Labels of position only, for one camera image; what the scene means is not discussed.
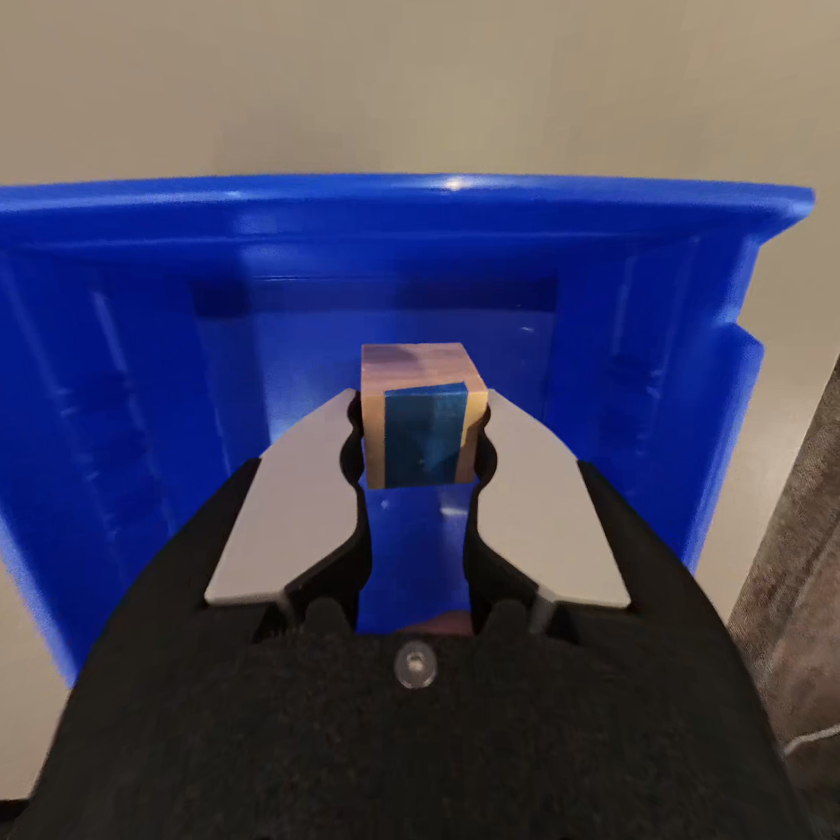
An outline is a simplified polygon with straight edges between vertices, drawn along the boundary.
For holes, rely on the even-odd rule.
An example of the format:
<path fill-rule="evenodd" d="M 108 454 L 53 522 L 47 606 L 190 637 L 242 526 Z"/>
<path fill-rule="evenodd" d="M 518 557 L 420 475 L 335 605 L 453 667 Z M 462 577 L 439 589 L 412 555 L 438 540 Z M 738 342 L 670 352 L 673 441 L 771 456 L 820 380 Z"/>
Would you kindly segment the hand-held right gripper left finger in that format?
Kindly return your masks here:
<path fill-rule="evenodd" d="M 205 590 L 209 606 L 272 604 L 288 627 L 313 602 L 352 629 L 372 572 L 361 394 L 330 398 L 268 447 Z"/>

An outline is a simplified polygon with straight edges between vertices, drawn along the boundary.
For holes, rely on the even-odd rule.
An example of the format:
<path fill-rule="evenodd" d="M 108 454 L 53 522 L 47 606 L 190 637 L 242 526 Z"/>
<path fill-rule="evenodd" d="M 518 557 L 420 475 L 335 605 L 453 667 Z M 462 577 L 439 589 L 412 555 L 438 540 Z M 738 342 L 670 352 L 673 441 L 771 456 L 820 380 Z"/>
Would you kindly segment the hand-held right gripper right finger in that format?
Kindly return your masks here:
<path fill-rule="evenodd" d="M 573 607 L 624 612 L 631 596 L 577 458 L 497 391 L 476 440 L 463 549 L 473 633 L 513 601 L 529 630 L 559 630 Z"/>

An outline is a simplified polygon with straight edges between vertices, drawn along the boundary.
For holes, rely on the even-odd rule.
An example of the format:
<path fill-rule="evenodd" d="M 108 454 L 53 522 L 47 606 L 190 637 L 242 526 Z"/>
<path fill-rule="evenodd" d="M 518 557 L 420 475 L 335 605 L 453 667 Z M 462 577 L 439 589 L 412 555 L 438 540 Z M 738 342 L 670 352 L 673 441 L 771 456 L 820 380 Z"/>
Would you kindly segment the wooden cube with blue stripe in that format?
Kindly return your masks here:
<path fill-rule="evenodd" d="M 462 343 L 367 343 L 360 404 L 367 487 L 473 482 L 489 390 Z"/>

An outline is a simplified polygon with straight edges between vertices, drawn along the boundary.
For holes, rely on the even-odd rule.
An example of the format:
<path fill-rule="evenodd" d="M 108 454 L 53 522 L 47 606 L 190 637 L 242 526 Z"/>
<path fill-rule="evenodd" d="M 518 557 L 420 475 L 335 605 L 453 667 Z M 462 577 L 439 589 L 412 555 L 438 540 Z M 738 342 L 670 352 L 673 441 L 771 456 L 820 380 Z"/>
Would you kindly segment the blue plastic bin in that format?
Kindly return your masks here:
<path fill-rule="evenodd" d="M 2 553 L 72 686 L 123 594 L 367 343 L 462 343 L 694 571 L 796 185 L 239 175 L 6 186 Z"/>

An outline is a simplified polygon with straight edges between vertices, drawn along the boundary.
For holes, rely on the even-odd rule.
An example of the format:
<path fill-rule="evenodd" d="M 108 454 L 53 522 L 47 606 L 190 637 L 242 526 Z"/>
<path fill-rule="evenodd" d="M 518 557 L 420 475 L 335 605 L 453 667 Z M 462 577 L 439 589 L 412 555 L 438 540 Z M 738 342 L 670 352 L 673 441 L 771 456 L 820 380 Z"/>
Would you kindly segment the person's right hand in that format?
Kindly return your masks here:
<path fill-rule="evenodd" d="M 468 611 L 450 611 L 416 625 L 416 631 L 428 635 L 472 636 L 473 626 Z"/>

